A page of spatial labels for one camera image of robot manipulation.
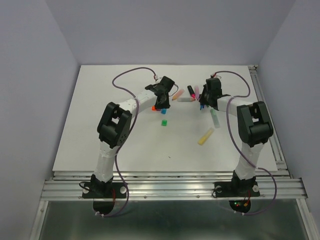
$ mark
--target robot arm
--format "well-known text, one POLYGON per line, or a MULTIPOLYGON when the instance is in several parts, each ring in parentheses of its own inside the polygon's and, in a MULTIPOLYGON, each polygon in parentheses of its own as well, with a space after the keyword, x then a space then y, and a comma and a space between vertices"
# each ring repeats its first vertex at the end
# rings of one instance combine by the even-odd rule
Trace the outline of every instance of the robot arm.
POLYGON ((174 81, 164 76, 160 82, 146 86, 135 98, 119 104, 110 102, 106 106, 97 127, 100 139, 98 163, 90 182, 85 183, 91 194, 97 194, 98 198, 110 194, 116 154, 130 134, 133 116, 152 106, 156 109, 168 109, 169 92, 174 84, 174 81))
MULTIPOLYGON (((209 78, 203 86, 199 102, 203 106, 209 105, 218 111, 226 112, 230 99, 230 95, 222 93, 220 80, 209 78)), ((241 152, 250 163, 240 155, 231 181, 214 183, 215 196, 245 197, 249 191, 252 197, 258 197, 260 193, 255 177, 256 165, 264 144, 274 132, 266 104, 263 101, 252 103, 236 98, 230 102, 228 113, 237 117, 238 133, 242 140, 241 152)))

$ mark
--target white table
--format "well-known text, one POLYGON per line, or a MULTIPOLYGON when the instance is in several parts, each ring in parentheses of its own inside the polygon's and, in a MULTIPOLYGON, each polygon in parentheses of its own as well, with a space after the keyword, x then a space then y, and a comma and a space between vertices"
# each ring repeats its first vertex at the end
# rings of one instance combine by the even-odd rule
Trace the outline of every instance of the white table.
MULTIPOLYGON (((53 171, 94 171, 99 154, 97 126, 109 102, 121 103, 131 96, 115 89, 112 79, 141 65, 83 65, 74 89, 53 171)), ((198 85, 202 91, 205 80, 216 71, 228 70, 241 74, 251 87, 248 101, 257 101, 247 66, 212 65, 146 65, 159 77, 167 76, 180 88, 198 85)), ((236 75, 221 73, 224 94, 245 95, 247 87, 236 75)), ((145 86, 153 84, 153 74, 137 70, 118 78, 118 85, 140 93, 145 86)), ((200 111, 198 102, 171 101, 165 115, 151 108, 138 115, 131 135, 118 154, 121 171, 139 172, 232 172, 237 166, 239 154, 233 146, 226 123, 226 113, 217 112, 220 128, 202 146, 198 140, 214 127, 210 109, 200 111), (161 126, 163 119, 167 126, 161 126)), ((241 147, 237 118, 230 116, 231 130, 241 147)), ((258 166, 276 171, 277 166, 270 143, 266 143, 258 166)))

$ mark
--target green cube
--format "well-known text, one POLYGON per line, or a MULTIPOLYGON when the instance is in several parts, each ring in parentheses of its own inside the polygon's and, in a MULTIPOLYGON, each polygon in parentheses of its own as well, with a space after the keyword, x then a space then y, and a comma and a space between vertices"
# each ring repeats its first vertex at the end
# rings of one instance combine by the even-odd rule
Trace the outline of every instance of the green cube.
POLYGON ((167 120, 165 120, 165 119, 164 119, 164 120, 162 120, 161 125, 162 125, 162 126, 167 126, 167 120))

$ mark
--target black bracket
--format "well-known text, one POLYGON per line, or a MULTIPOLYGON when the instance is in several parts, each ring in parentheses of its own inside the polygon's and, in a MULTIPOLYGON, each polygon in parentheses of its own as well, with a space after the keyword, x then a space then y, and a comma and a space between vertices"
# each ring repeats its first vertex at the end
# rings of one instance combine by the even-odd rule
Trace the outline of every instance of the black bracket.
POLYGON ((236 113, 239 136, 251 148, 259 143, 265 144, 274 134, 267 106, 263 101, 238 106, 236 113))
POLYGON ((254 191, 259 189, 256 177, 240 180, 236 172, 233 171, 231 181, 216 181, 214 182, 214 190, 216 198, 236 198, 248 196, 248 191, 251 197, 259 197, 260 192, 254 191))
POLYGON ((124 144, 129 136, 131 119, 130 111, 123 110, 119 104, 108 103, 97 127, 100 141, 107 143, 111 149, 124 144))
POLYGON ((210 107, 218 110, 218 99, 230 96, 222 94, 221 81, 219 78, 209 78, 205 80, 203 91, 199 98, 201 105, 209 105, 210 107))
POLYGON ((175 82, 170 78, 163 76, 161 81, 156 84, 150 84, 145 87, 146 90, 152 91, 156 96, 155 109, 168 109, 169 104, 169 92, 174 86, 175 82))
POLYGON ((83 182, 83 188, 88 189, 87 193, 82 192, 84 199, 112 199, 112 191, 115 191, 117 199, 125 199, 126 193, 121 193, 120 188, 124 187, 123 182, 112 182, 111 178, 108 182, 100 181, 94 174, 91 175, 90 181, 83 182))

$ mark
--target marker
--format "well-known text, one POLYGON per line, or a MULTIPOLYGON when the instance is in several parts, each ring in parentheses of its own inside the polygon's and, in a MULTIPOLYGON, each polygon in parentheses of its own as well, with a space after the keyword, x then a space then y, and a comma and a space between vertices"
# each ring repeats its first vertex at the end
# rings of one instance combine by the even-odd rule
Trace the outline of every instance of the marker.
POLYGON ((220 128, 220 123, 219 123, 219 119, 218 119, 218 116, 216 114, 216 111, 213 108, 211 108, 210 113, 211 113, 211 117, 212 117, 212 120, 213 120, 214 127, 216 129, 220 128))
POLYGON ((214 132, 214 129, 210 127, 209 130, 203 135, 203 137, 200 138, 200 140, 198 141, 198 144, 203 145, 213 132, 214 132))
POLYGON ((196 99, 196 94, 194 92, 194 90, 192 89, 192 86, 187 86, 188 90, 189 90, 189 93, 190 93, 190 96, 193 97, 194 99, 196 99))
POLYGON ((185 92, 184 89, 180 89, 175 95, 173 95, 172 100, 176 100, 178 97, 180 97, 185 92))
POLYGON ((195 86, 194 86, 194 91, 195 91, 195 98, 196 98, 196 99, 199 99, 200 94, 199 94, 199 87, 198 87, 198 85, 195 85, 195 86))
POLYGON ((193 102, 193 101, 195 101, 195 99, 192 97, 179 97, 177 99, 177 101, 178 102, 193 102))

